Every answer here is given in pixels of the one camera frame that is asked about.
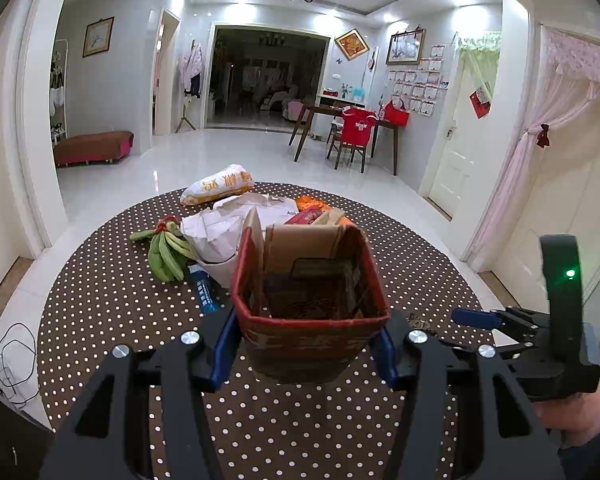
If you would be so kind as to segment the person's right hand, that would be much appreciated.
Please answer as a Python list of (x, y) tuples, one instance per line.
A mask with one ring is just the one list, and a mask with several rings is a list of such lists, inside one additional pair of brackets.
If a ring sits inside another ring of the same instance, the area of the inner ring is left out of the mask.
[(536, 416), (550, 430), (562, 435), (562, 448), (576, 448), (600, 433), (600, 382), (593, 393), (533, 404)]

